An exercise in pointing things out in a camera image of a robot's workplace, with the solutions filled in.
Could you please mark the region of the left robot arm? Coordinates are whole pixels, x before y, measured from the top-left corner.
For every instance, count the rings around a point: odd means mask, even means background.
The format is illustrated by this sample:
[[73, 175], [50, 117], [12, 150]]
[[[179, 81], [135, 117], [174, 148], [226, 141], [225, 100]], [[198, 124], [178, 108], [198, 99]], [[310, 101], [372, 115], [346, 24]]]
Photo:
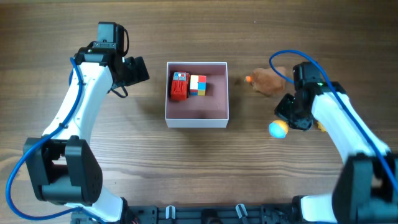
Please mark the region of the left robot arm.
[[24, 144], [35, 197], [69, 207], [99, 223], [136, 223], [127, 201], [103, 186], [103, 173], [90, 137], [105, 96], [149, 79], [142, 57], [126, 57], [127, 30], [99, 22], [97, 39], [70, 59], [72, 70], [62, 105], [41, 138]]

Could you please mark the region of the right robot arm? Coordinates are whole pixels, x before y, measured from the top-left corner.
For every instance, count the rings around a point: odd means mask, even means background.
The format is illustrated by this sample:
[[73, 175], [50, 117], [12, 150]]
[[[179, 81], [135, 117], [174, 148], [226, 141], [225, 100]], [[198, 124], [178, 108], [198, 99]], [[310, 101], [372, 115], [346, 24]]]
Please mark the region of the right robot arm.
[[331, 193], [297, 196], [297, 221], [304, 223], [397, 223], [397, 154], [366, 126], [338, 82], [327, 84], [310, 62], [293, 68], [295, 94], [286, 94], [275, 114], [292, 129], [315, 121], [335, 144], [344, 167]]

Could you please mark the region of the blue orange toy figure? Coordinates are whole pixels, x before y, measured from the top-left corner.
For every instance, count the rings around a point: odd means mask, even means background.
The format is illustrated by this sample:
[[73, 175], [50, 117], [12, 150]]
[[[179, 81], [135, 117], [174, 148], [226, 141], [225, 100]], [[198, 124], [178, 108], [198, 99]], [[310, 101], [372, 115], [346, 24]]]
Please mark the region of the blue orange toy figure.
[[283, 139], [289, 132], [289, 125], [283, 120], [275, 120], [269, 125], [269, 133], [273, 138]]

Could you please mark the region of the colourful two-by-two puzzle cube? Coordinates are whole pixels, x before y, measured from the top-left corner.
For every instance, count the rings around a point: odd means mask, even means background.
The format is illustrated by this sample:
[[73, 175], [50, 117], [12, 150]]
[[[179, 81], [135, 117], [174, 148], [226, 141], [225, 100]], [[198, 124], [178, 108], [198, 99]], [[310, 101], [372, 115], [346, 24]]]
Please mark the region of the colourful two-by-two puzzle cube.
[[192, 75], [190, 77], [190, 94], [193, 96], [206, 95], [206, 76]]

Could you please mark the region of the pink white open box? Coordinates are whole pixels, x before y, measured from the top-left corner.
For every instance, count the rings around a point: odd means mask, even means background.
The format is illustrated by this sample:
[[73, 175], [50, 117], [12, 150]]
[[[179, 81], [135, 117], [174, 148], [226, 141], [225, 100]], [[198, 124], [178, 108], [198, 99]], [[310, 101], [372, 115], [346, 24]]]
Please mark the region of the pink white open box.
[[[225, 128], [229, 121], [228, 64], [226, 62], [168, 62], [165, 121], [170, 128]], [[174, 72], [206, 76], [206, 95], [190, 94], [184, 101], [170, 98]]]

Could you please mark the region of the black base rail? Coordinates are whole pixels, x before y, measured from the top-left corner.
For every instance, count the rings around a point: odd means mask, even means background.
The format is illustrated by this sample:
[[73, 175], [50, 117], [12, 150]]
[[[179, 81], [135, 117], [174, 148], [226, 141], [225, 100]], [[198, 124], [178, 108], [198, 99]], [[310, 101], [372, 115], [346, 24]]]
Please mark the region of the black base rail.
[[289, 224], [306, 223], [299, 208], [292, 203], [215, 206], [167, 207], [131, 206], [118, 223], [140, 224]]

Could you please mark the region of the yellow round token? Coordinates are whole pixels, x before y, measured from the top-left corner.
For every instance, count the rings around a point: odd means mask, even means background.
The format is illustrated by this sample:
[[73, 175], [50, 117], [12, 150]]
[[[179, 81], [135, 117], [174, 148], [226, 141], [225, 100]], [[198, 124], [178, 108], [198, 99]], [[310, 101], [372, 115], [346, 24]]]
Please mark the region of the yellow round token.
[[327, 132], [326, 128], [325, 128], [325, 127], [321, 124], [321, 122], [319, 122], [319, 121], [317, 121], [317, 128], [318, 128], [321, 132], [324, 132], [324, 133]]

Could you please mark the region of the red toy fire truck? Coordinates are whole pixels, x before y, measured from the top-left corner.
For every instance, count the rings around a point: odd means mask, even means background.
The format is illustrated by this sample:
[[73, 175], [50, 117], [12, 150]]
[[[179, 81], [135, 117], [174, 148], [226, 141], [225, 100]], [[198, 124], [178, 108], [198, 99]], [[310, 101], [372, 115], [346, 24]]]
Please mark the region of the red toy fire truck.
[[170, 89], [170, 98], [174, 101], [184, 101], [189, 96], [190, 74], [174, 72]]

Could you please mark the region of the brown plush toy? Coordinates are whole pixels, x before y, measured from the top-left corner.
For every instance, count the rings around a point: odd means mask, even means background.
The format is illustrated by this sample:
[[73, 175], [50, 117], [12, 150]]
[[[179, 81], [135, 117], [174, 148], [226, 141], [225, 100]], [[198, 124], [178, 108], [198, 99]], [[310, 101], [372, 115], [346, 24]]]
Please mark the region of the brown plush toy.
[[254, 91], [266, 96], [282, 93], [287, 80], [278, 75], [272, 68], [256, 68], [244, 81], [250, 84]]

